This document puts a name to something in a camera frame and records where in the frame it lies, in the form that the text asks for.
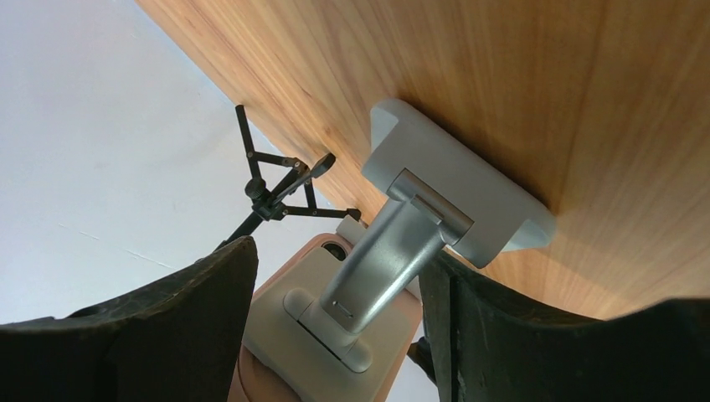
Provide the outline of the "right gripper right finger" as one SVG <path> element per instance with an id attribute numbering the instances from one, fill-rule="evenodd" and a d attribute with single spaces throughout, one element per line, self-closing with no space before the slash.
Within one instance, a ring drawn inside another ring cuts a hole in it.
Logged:
<path id="1" fill-rule="evenodd" d="M 446 253 L 419 286 L 419 366 L 442 401 L 709 398 L 706 297 L 597 320 L 536 301 Z"/>

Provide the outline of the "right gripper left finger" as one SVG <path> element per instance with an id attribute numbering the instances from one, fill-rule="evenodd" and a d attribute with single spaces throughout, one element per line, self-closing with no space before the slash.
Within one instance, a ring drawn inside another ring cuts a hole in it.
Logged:
<path id="1" fill-rule="evenodd" d="M 242 237 L 67 317 L 2 325 L 2 400 L 225 401 L 257 270 Z"/>

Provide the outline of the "phone with pink case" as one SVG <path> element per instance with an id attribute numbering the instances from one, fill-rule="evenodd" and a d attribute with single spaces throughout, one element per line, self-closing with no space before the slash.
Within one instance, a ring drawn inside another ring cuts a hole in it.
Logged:
<path id="1" fill-rule="evenodd" d="M 336 234 L 306 243 L 254 294 L 230 401 L 385 401 L 422 319 L 419 299 L 402 291 L 361 335 L 373 356 L 354 373 L 328 352 L 284 308 L 292 290 L 319 296 L 341 266 L 326 250 L 352 246 Z"/>

